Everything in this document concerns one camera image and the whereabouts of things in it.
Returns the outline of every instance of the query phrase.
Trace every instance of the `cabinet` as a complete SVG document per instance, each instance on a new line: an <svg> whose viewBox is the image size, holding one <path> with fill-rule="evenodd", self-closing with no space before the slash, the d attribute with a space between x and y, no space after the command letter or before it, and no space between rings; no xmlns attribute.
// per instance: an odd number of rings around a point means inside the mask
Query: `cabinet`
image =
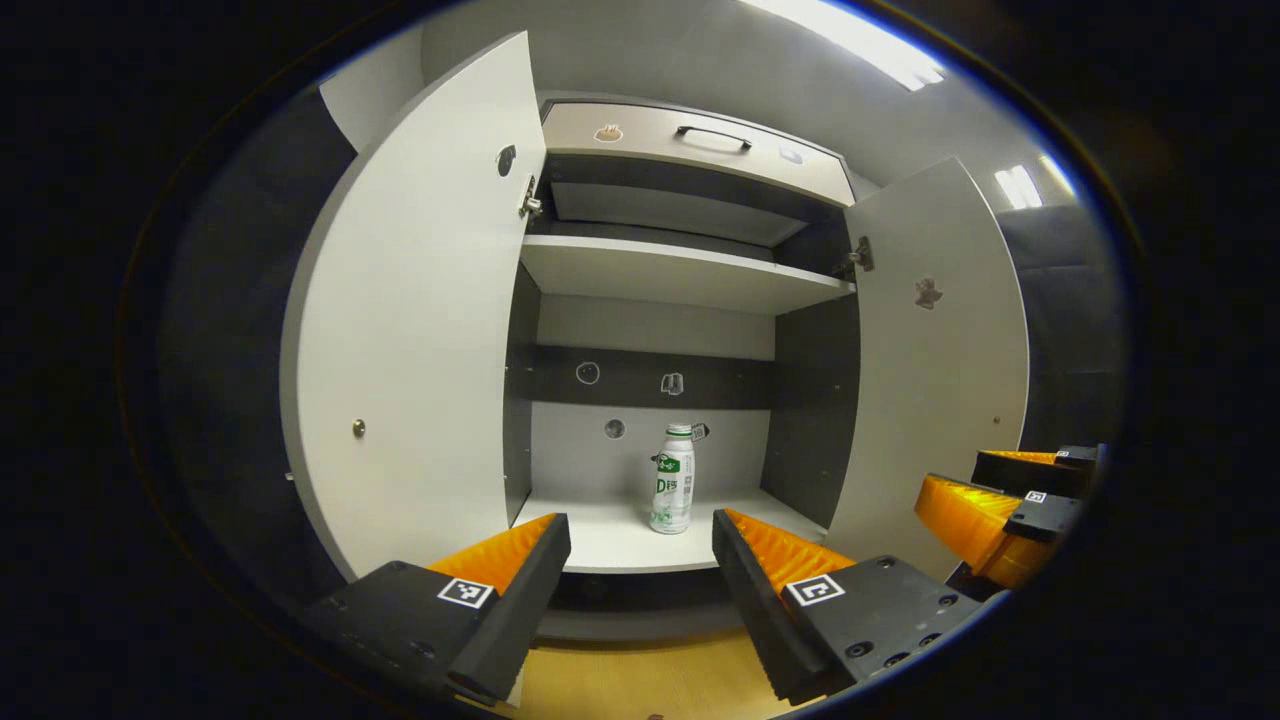
<svg viewBox="0 0 1280 720"><path fill-rule="evenodd" d="M842 159L776 131L600 105L540 110L513 35L410 101L317 218L282 416L339 570L429 564L566 511L570 573L678 575L714 566L704 530L727 505L945 574L906 496L1016 447L1027 392L1016 277L973 179L948 159L855 200ZM710 204L654 217L668 195ZM717 202L782 220L716 229ZM835 277L860 236L874 269ZM585 361L598 382L576 379ZM684 393L662 391L672 372ZM695 523L667 537L645 524L648 456L677 419L712 436Z"/></svg>

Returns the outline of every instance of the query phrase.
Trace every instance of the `ceiling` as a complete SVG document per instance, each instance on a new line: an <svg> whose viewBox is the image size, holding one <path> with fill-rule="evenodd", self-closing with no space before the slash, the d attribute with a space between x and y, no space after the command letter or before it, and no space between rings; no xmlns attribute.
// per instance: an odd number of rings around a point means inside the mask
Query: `ceiling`
<svg viewBox="0 0 1280 720"><path fill-rule="evenodd" d="M955 155L996 211L996 170L1021 164L1048 205L1074 201L1019 119L952 73L909 92L847 50L736 0L471 0L422 24L422 74L440 77L529 31L540 91L634 95L733 115L842 154L890 184Z"/></svg>

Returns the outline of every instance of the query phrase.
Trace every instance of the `wooden floor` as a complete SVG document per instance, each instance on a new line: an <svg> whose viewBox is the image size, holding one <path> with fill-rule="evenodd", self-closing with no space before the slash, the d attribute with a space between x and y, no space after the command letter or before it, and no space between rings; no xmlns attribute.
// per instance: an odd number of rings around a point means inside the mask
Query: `wooden floor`
<svg viewBox="0 0 1280 720"><path fill-rule="evenodd" d="M773 697L746 630L684 643L558 643L529 651L516 720L764 720L791 710Z"/></svg>

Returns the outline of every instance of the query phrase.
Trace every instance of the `round hole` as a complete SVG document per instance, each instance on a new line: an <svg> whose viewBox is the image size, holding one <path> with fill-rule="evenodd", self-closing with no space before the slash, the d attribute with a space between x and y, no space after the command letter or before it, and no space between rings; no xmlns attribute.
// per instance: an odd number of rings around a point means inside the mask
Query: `round hole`
<svg viewBox="0 0 1280 720"><path fill-rule="evenodd" d="M585 386L594 386L600 380L600 366L595 363L582 363L575 370L577 375L577 382Z"/></svg>
<svg viewBox="0 0 1280 720"><path fill-rule="evenodd" d="M431 647L429 643L424 643L424 642L419 642L419 641L411 641L408 643L408 647L412 648L413 652L421 655L422 657L425 657L428 660L431 660L431 659L435 657L435 648Z"/></svg>
<svg viewBox="0 0 1280 720"><path fill-rule="evenodd" d="M845 655L847 655L849 657L863 657L864 655L869 653L873 650L876 650L876 646L873 643L860 642L845 648Z"/></svg>

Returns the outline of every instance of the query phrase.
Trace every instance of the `drawer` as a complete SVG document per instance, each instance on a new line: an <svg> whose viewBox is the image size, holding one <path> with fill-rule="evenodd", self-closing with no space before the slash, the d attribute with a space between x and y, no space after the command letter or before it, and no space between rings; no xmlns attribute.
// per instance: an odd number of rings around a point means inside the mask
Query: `drawer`
<svg viewBox="0 0 1280 720"><path fill-rule="evenodd" d="M841 208L854 204L838 156L767 129L687 110L557 102L543 120L543 136L548 154L677 163L764 182Z"/></svg>

